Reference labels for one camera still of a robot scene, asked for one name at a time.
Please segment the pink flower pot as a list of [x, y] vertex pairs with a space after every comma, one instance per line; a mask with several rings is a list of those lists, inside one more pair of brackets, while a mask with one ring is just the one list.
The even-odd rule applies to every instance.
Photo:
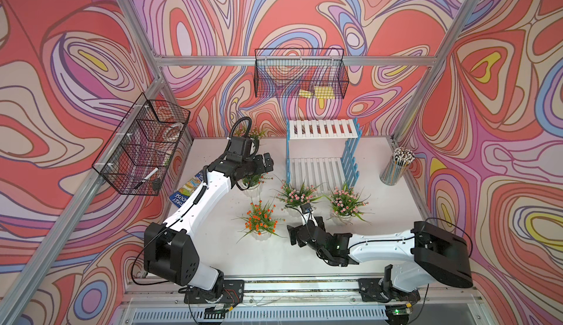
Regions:
[[235, 136], [243, 137], [247, 131], [249, 132], [248, 133], [249, 137], [251, 137], [253, 140], [262, 140], [262, 138], [266, 137], [265, 130], [260, 130], [258, 127], [247, 129], [247, 126], [242, 126], [240, 128], [237, 128], [237, 130], [235, 131]]
[[302, 205], [306, 203], [314, 204], [321, 197], [322, 195], [318, 192], [317, 187], [308, 186], [305, 183], [295, 188], [287, 181], [282, 181], [282, 186], [276, 190], [276, 199], [281, 202], [281, 210], [294, 217], [301, 216]]
[[331, 208], [330, 220], [335, 225], [352, 225], [356, 220], [366, 222], [362, 208], [369, 203], [352, 186], [344, 184], [342, 187], [335, 187], [325, 198]]

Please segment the pink flower pot back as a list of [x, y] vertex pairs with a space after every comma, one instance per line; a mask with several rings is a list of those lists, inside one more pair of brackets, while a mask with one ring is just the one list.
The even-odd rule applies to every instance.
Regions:
[[262, 140], [262, 138], [266, 137], [265, 130], [260, 130], [258, 127], [247, 129], [247, 126], [242, 126], [240, 128], [237, 128], [237, 130], [235, 131], [235, 136], [243, 137], [247, 131], [249, 132], [248, 133], [249, 137], [251, 137], [253, 140]]

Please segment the blue white slatted rack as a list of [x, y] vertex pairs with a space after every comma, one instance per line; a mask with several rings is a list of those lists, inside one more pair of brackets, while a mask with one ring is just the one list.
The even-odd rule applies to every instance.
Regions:
[[362, 130], [356, 119], [288, 120], [286, 181], [292, 187], [314, 186], [329, 193], [359, 178], [356, 149]]

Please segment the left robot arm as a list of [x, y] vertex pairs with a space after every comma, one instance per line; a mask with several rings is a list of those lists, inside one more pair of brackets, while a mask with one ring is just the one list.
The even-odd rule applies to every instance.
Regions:
[[228, 138], [224, 152], [201, 169], [202, 183], [188, 200], [164, 222], [146, 229], [142, 251], [146, 272], [180, 286], [218, 288], [220, 271], [201, 262], [193, 237], [239, 181], [274, 169], [271, 155], [259, 154], [259, 148], [259, 140], [248, 136]]

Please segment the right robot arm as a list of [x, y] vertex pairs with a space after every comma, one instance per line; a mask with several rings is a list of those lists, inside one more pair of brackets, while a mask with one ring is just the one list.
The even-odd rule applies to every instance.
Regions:
[[366, 302], [417, 302], [419, 287], [434, 282], [460, 289], [474, 285], [466, 240], [428, 222], [416, 221], [410, 230], [379, 236], [330, 234], [322, 219], [287, 231], [291, 244], [312, 248], [329, 266], [387, 262], [382, 278], [359, 281]]

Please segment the red flower pot middle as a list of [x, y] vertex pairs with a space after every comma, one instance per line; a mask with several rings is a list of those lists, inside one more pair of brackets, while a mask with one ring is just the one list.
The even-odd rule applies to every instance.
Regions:
[[251, 199], [258, 199], [261, 195], [264, 184], [271, 181], [273, 178], [266, 173], [254, 174], [248, 178], [243, 178], [240, 187], [243, 194]]

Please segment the orange flower pot front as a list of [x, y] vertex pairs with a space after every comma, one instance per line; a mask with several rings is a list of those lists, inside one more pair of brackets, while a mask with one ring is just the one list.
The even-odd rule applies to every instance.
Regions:
[[279, 219], [272, 217], [276, 205], [271, 201], [258, 201], [257, 203], [251, 202], [251, 208], [244, 216], [239, 216], [238, 219], [244, 221], [244, 229], [242, 230], [241, 241], [247, 236], [253, 236], [258, 241], [265, 241], [272, 236], [278, 236], [277, 228]]

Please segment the blue picture book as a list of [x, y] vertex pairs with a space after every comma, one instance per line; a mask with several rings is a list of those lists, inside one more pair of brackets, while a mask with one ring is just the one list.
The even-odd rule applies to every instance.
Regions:
[[200, 171], [169, 196], [170, 202], [179, 209], [189, 197], [192, 196], [202, 182], [203, 173]]

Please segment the clear tape roll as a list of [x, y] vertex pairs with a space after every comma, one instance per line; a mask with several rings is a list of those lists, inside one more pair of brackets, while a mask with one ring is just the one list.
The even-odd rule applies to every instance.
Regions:
[[174, 143], [179, 140], [183, 129], [182, 123], [166, 125], [161, 131], [161, 141], [163, 143]]

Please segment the white marker pen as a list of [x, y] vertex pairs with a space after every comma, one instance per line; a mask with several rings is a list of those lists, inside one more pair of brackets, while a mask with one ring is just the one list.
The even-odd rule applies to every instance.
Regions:
[[141, 187], [143, 184], [145, 184], [147, 181], [149, 181], [157, 172], [159, 171], [158, 167], [155, 167], [151, 172], [149, 172], [144, 178], [141, 179], [141, 181], [139, 181], [134, 187], [133, 189], [138, 189], [139, 187]]

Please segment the yellow sponge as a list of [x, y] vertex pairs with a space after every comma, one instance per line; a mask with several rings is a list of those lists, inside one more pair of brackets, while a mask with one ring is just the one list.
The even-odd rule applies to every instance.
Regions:
[[333, 87], [330, 86], [315, 86], [313, 90], [299, 90], [299, 97], [305, 99], [335, 99], [336, 95]]

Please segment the pencil holder with pencils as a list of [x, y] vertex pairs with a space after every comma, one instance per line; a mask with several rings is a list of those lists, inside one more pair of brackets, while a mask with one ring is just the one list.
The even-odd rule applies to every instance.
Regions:
[[412, 150], [404, 147], [394, 149], [387, 166], [380, 175], [380, 180], [385, 185], [394, 186], [414, 159]]

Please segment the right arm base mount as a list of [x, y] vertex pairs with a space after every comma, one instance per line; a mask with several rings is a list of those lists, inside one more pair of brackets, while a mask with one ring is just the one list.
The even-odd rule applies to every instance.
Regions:
[[410, 302], [418, 303], [421, 299], [419, 291], [416, 289], [412, 292], [404, 292], [393, 287], [384, 287], [384, 281], [381, 278], [361, 278], [359, 282], [359, 293], [363, 302]]

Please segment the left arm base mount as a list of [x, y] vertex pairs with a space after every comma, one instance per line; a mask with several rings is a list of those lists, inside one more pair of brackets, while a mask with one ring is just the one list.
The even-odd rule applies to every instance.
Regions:
[[189, 286], [184, 293], [185, 304], [240, 304], [243, 301], [245, 281], [242, 279], [219, 279], [211, 290]]

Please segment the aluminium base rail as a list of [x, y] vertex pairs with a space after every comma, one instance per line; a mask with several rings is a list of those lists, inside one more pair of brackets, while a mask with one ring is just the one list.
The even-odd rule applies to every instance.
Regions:
[[476, 288], [432, 284], [370, 302], [361, 275], [250, 277], [233, 310], [187, 304], [174, 285], [131, 286], [112, 324], [495, 324]]

